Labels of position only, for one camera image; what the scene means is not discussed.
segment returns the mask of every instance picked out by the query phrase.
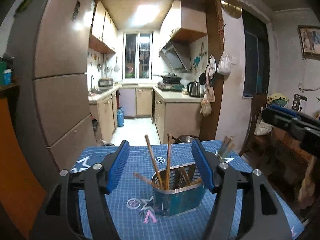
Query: metal utensil holder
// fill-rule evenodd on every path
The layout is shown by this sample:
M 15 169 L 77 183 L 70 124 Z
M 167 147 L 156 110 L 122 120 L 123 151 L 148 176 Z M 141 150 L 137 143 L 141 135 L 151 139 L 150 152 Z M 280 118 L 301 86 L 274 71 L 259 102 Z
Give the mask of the metal utensil holder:
M 206 189 L 202 185 L 202 182 L 187 186 L 186 179 L 179 171 L 180 167 L 185 169 L 190 182 L 200 178 L 200 173 L 194 162 L 170 167 L 169 190 L 153 189 L 153 202 L 156 215 L 165 217 L 181 215 L 197 208 L 201 204 Z M 163 181 L 165 171 L 166 169 L 159 171 Z M 152 176 L 151 180 L 156 185 L 159 185 L 156 173 Z

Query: wooden door frame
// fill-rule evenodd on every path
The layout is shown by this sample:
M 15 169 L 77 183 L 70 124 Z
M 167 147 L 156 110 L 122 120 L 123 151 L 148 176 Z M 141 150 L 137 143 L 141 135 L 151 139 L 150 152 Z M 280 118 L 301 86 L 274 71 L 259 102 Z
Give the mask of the wooden door frame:
M 213 55 L 218 64 L 223 52 L 224 33 L 219 34 L 217 31 L 222 29 L 223 19 L 220 0 L 180 0 L 184 6 L 203 10 L 206 12 L 207 34 L 208 34 L 208 55 Z M 201 140 L 214 140 L 217 132 L 222 93 L 223 93 L 224 76 L 217 74 L 214 84 L 215 102 L 211 103 L 212 112 L 209 116 L 203 117 L 200 127 Z

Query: faucet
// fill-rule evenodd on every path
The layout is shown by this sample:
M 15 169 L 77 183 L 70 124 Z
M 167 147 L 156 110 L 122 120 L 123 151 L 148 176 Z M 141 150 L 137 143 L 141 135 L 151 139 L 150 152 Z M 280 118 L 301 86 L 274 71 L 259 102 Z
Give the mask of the faucet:
M 92 91 L 92 79 L 94 80 L 93 75 L 91 75 L 91 78 L 90 78 L 90 91 Z

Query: window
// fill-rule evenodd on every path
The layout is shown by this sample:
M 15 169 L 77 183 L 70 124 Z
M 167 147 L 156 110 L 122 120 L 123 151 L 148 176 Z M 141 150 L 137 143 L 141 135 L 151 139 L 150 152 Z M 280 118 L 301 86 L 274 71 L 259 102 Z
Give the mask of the window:
M 152 33 L 124 34 L 123 78 L 151 78 Z
M 269 40 L 267 26 L 243 10 L 245 38 L 245 97 L 266 95 L 269 86 Z

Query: range hood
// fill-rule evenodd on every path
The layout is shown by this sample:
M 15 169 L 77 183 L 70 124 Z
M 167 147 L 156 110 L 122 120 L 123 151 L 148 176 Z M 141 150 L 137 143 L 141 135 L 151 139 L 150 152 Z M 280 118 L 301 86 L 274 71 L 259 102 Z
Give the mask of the range hood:
M 189 46 L 181 45 L 173 41 L 169 41 L 160 51 L 160 55 L 165 57 L 174 72 L 190 73 L 191 60 Z

